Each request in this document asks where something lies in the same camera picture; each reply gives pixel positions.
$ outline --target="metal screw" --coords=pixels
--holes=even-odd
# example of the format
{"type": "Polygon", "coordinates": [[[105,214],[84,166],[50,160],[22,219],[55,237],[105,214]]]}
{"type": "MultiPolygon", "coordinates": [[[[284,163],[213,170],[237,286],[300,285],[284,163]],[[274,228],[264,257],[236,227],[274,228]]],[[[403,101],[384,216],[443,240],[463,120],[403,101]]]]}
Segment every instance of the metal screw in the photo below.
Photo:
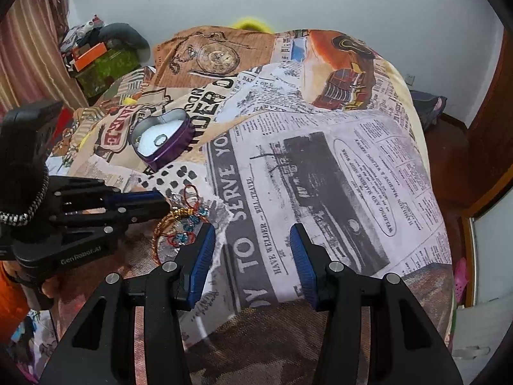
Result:
{"type": "Polygon", "coordinates": [[[387,280],[388,282],[390,282],[391,284],[394,284],[394,285],[396,285],[396,284],[398,284],[399,282],[401,282],[401,278],[400,278],[400,277],[399,277],[399,275],[397,275],[397,274],[388,274],[388,275],[386,276],[386,280],[387,280]]]}
{"type": "Polygon", "coordinates": [[[329,268],[333,272],[342,272],[344,270],[344,264],[339,261],[333,261],[329,264],[329,268]]]}
{"type": "Polygon", "coordinates": [[[178,265],[173,261],[164,262],[162,265],[162,269],[165,272],[173,272],[176,268],[178,268],[178,265]]]}
{"type": "Polygon", "coordinates": [[[116,273],[113,273],[113,274],[109,274],[105,277],[105,281],[108,283],[108,284],[115,284],[117,281],[120,280],[120,276],[119,274],[116,274],[116,273]]]}

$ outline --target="wooden door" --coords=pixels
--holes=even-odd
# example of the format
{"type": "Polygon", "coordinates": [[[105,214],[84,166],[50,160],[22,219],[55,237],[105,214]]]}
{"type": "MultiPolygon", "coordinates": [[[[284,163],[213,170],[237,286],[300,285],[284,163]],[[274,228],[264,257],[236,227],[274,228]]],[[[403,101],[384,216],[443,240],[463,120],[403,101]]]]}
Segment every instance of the wooden door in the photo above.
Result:
{"type": "Polygon", "coordinates": [[[492,84],[467,138],[475,182],[484,194],[513,164],[513,42],[506,32],[492,84]]]}

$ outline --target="power outlet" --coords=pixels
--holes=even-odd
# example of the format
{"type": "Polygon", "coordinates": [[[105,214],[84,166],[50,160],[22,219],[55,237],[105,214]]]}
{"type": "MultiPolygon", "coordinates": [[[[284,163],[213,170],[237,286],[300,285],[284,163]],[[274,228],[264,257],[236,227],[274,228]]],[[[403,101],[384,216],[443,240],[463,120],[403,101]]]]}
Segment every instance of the power outlet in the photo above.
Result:
{"type": "Polygon", "coordinates": [[[415,81],[415,75],[406,74],[404,77],[404,82],[406,85],[409,85],[410,87],[414,84],[415,81]]]}

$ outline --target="wall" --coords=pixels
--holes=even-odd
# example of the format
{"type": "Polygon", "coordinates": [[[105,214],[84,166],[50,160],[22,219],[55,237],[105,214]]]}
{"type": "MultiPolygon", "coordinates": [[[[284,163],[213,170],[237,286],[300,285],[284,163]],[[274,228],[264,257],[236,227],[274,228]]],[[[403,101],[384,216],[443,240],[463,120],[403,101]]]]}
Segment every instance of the wall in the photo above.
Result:
{"type": "Polygon", "coordinates": [[[502,25],[486,0],[73,0],[81,22],[126,22],[155,45],[200,24],[258,17],[276,31],[335,29],[365,40],[414,89],[470,124],[497,63],[502,25]]]}
{"type": "Polygon", "coordinates": [[[78,24],[85,23],[86,21],[82,21],[79,12],[76,9],[75,0],[68,0],[68,25],[70,28],[76,26],[78,24]]]}

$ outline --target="orange box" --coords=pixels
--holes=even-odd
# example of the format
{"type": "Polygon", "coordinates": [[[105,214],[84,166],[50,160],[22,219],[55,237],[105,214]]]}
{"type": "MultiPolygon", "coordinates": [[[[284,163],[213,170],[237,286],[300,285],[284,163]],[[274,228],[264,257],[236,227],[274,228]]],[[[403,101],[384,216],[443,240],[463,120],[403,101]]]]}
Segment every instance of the orange box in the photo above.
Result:
{"type": "Polygon", "coordinates": [[[99,58],[104,53],[107,53],[107,48],[105,47],[105,44],[103,42],[98,43],[98,45],[89,49],[86,53],[84,53],[84,55],[80,56],[80,58],[78,58],[75,61],[75,69],[77,70],[77,72],[80,72],[92,61],[94,61],[96,58],[99,58]]]}

